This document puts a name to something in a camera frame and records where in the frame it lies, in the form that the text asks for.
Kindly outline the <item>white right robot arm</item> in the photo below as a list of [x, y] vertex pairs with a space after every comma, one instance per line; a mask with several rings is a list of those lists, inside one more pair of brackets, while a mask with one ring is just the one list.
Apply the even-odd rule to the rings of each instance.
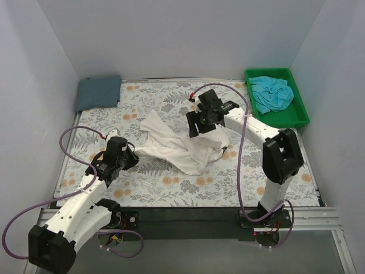
[[249, 115], [247, 108], [231, 100], [223, 102], [213, 89], [199, 96], [191, 93], [189, 101], [196, 106], [186, 114], [190, 138], [209, 133], [220, 125], [240, 133], [242, 141], [248, 139], [261, 149], [262, 169], [267, 177], [264, 194], [255, 211], [242, 214], [251, 223], [274, 225], [283, 209], [289, 184], [304, 163], [296, 133], [264, 124]]

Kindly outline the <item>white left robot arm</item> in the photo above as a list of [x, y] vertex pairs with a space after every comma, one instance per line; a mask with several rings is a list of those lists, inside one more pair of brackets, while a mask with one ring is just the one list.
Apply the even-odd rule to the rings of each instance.
[[120, 204], [101, 196], [122, 170], [139, 162], [127, 139], [108, 138], [105, 151], [97, 154], [85, 171], [80, 193], [67, 199], [43, 226], [28, 234], [29, 262], [51, 273], [67, 273], [78, 250], [98, 230], [122, 227]]

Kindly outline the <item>white t shirt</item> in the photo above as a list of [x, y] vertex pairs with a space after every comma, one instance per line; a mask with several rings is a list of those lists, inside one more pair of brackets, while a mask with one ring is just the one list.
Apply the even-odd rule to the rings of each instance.
[[201, 175], [207, 164], [219, 160], [230, 145], [227, 134], [217, 128], [190, 138], [188, 130], [175, 133], [157, 112], [152, 110], [141, 122], [140, 130], [147, 133], [147, 141], [135, 148], [138, 165], [164, 160], [187, 175]]

